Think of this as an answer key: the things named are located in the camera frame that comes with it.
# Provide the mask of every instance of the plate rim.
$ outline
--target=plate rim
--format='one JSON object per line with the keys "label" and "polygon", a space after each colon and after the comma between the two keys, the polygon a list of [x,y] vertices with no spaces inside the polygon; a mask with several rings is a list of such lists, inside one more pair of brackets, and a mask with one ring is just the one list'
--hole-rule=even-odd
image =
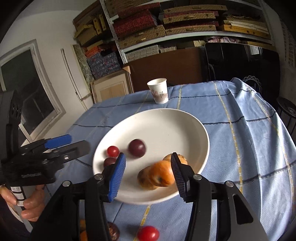
{"label": "plate rim", "polygon": [[[205,157],[205,161],[204,161],[203,165],[201,166],[200,170],[199,170],[198,173],[197,173],[197,174],[201,174],[201,172],[203,171],[203,169],[205,168],[205,166],[206,166],[206,164],[207,164],[207,160],[208,160],[208,157],[209,157],[209,153],[210,153],[210,139],[209,139],[208,132],[207,132],[205,126],[202,124],[202,122],[201,122],[199,119],[197,119],[194,115],[192,115],[192,114],[190,114],[190,113],[188,113],[188,112],[186,112],[186,111],[178,110],[178,109],[173,109],[173,108],[154,108],[154,109],[144,110],[144,111],[138,112],[138,113],[136,113],[136,114],[133,114],[133,115],[131,115],[131,116],[129,116],[129,117],[123,119],[122,121],[118,122],[115,126],[113,126],[110,130],[112,130],[114,127],[116,127],[117,125],[119,125],[121,122],[125,121],[126,119],[128,119],[128,118],[130,118],[130,117],[132,117],[132,116],[134,116],[134,115],[138,115],[138,114],[140,114],[140,113],[148,112],[148,111],[155,111],[155,110],[173,110],[173,111],[184,112],[184,113],[186,113],[186,114],[188,114],[188,115],[191,115],[194,119],[196,119],[196,120],[201,124],[203,130],[205,131],[205,134],[206,134],[206,137],[207,137],[207,143],[208,143],[208,145],[207,145],[207,154],[206,154],[206,157]],[[94,155],[93,155],[93,162],[92,162],[92,169],[93,169],[93,174],[94,174],[94,175],[97,174],[97,173],[95,173],[95,170],[94,170],[94,157],[95,157],[95,155],[96,155],[96,152],[97,152],[97,150],[98,150],[98,147],[99,147],[100,143],[103,141],[103,139],[106,137],[106,135],[107,135],[109,132],[110,132],[110,131],[108,131],[108,132],[103,136],[103,138],[102,138],[102,139],[100,140],[100,142],[98,143],[98,145],[97,145],[97,147],[96,147],[96,150],[95,150],[95,152],[94,152]],[[127,202],[127,201],[123,201],[122,199],[120,199],[120,198],[118,198],[118,197],[116,197],[115,200],[116,200],[116,201],[119,201],[119,202],[127,203],[127,204],[135,204],[135,205],[151,205],[151,204],[156,204],[156,203],[160,203],[160,202],[167,201],[167,200],[169,200],[169,199],[171,199],[171,198],[177,196],[178,194],[179,194],[179,191],[176,191],[176,192],[174,192],[174,193],[172,193],[172,194],[170,194],[170,195],[168,195],[168,196],[166,196],[166,197],[163,197],[163,198],[160,198],[160,199],[157,199],[157,200],[154,200],[154,201],[146,201],[146,202]]]}

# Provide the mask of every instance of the screw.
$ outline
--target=screw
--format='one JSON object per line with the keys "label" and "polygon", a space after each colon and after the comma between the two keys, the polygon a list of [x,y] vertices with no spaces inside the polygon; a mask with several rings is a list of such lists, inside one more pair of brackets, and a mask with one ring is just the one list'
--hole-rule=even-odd
{"label": "screw", "polygon": [[104,176],[103,176],[103,174],[95,174],[95,176],[94,176],[94,178],[96,179],[96,180],[102,180],[103,178],[104,178]]}
{"label": "screw", "polygon": [[64,186],[64,187],[68,187],[68,186],[70,186],[70,184],[71,184],[70,181],[64,181],[64,182],[63,182],[63,186]]}
{"label": "screw", "polygon": [[226,186],[232,188],[234,186],[234,183],[232,181],[226,181]]}
{"label": "screw", "polygon": [[195,180],[201,180],[202,179],[202,176],[201,175],[199,175],[199,174],[194,174],[193,175],[193,178],[195,179]]}

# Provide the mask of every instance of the checkered tablecloth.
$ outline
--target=checkered tablecloth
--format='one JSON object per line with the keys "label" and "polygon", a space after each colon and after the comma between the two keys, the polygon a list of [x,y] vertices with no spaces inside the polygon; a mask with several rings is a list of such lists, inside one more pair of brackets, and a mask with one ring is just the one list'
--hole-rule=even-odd
{"label": "checkered tablecloth", "polygon": [[[233,180],[269,239],[277,240],[295,215],[296,148],[275,110],[236,78],[169,87],[168,95],[168,103],[156,105],[149,91],[141,91],[95,104],[85,112],[68,133],[73,142],[89,141],[90,154],[57,173],[57,181],[47,186],[51,195],[64,180],[78,183],[93,175],[95,149],[117,123],[141,111],[175,108],[197,117],[209,134],[210,154],[202,175],[219,183]],[[179,196],[151,206],[117,201],[105,205],[107,219],[120,229],[121,241],[135,240],[140,225],[155,226],[159,240],[184,240],[191,207]],[[216,210],[213,201],[210,240],[215,240]]]}

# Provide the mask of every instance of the paper cup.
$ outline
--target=paper cup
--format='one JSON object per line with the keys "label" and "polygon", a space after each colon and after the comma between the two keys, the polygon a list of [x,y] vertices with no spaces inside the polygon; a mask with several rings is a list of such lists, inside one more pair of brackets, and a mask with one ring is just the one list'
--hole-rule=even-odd
{"label": "paper cup", "polygon": [[168,102],[168,88],[166,85],[166,78],[150,80],[147,85],[156,104],[164,104]]}

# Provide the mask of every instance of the white tag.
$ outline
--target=white tag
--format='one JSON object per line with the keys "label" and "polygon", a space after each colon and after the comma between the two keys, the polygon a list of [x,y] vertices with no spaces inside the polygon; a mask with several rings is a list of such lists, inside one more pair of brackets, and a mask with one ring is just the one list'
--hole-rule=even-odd
{"label": "white tag", "polygon": [[18,201],[17,205],[23,207],[24,206],[24,201]]}
{"label": "white tag", "polygon": [[20,187],[10,187],[11,188],[11,191],[13,192],[21,192],[21,188]]}
{"label": "white tag", "polygon": [[22,193],[14,193],[14,196],[18,199],[18,200],[22,200],[25,199],[24,195]]}

